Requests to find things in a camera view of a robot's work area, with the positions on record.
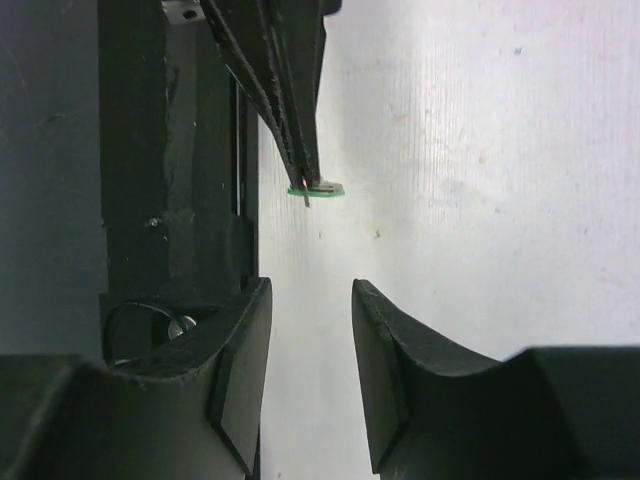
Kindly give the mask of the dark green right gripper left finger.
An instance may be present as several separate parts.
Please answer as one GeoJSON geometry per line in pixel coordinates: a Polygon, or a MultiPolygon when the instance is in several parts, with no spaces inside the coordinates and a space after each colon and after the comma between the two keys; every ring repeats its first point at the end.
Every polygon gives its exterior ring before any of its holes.
{"type": "Polygon", "coordinates": [[[115,368],[1,360],[5,479],[242,479],[258,444],[272,325],[266,278],[115,368]]]}

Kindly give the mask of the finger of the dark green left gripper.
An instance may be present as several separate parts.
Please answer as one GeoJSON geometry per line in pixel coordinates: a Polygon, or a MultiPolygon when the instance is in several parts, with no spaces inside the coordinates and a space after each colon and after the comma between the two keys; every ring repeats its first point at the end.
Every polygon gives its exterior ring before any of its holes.
{"type": "Polygon", "coordinates": [[[269,128],[290,185],[305,187],[294,136],[294,117],[285,101],[283,62],[268,1],[212,0],[201,3],[223,62],[269,128]]]}
{"type": "Polygon", "coordinates": [[[325,44],[322,7],[321,1],[298,0],[270,5],[295,188],[321,179],[316,108],[325,44]]]}

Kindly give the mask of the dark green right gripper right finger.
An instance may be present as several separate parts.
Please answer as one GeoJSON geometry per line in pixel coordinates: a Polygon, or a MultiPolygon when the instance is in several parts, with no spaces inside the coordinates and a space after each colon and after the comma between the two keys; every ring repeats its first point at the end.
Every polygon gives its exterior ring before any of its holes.
{"type": "Polygon", "coordinates": [[[535,347],[497,361],[352,286],[372,470],[383,479],[635,479],[639,351],[535,347]]]}

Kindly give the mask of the key with green tag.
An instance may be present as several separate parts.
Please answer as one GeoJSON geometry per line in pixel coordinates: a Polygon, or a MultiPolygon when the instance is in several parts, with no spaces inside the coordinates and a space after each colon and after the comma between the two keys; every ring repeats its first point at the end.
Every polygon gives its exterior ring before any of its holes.
{"type": "Polygon", "coordinates": [[[319,182],[309,184],[303,181],[300,187],[290,186],[287,194],[302,198],[304,206],[310,208],[313,198],[327,199],[341,197],[345,195],[345,189],[341,183],[321,179],[319,182]]]}

